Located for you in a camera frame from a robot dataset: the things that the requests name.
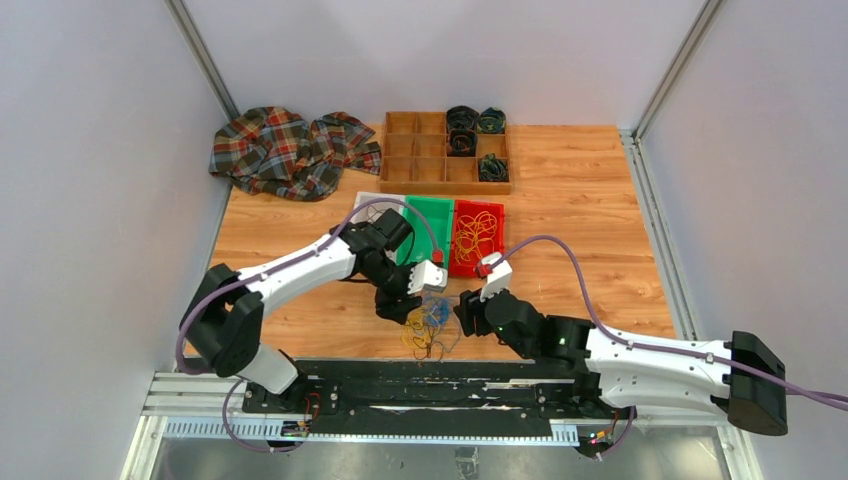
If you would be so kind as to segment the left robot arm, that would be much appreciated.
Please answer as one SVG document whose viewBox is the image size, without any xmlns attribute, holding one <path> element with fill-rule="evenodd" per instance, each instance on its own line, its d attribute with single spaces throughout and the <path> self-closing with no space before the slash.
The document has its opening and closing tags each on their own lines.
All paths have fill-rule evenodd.
<svg viewBox="0 0 848 480">
<path fill-rule="evenodd" d="M 321 285 L 358 280 L 375 287 L 378 317 L 404 324 L 422 304 L 410 286 L 416 267 L 389 255 L 414 234 L 401 214 L 387 209 L 372 222 L 339 224 L 314 244 L 264 266 L 234 271 L 216 265 L 180 322 L 178 342 L 193 346 L 217 376 L 258 384 L 279 411 L 296 412 L 306 400 L 306 375 L 289 356 L 261 343 L 264 318 Z"/>
</svg>

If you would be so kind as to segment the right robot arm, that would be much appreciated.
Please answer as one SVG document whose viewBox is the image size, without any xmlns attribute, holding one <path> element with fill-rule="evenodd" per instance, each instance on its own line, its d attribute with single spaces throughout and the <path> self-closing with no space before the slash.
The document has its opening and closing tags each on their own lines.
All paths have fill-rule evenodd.
<svg viewBox="0 0 848 480">
<path fill-rule="evenodd" d="M 582 415 L 608 407 L 661 407 L 724 414 L 739 429 L 788 432 L 784 363 L 755 334 L 686 342 L 632 334 L 569 316 L 544 315 L 503 290 L 465 291 L 454 308 L 466 336 L 493 334 L 520 358 L 554 366 L 576 385 Z"/>
</svg>

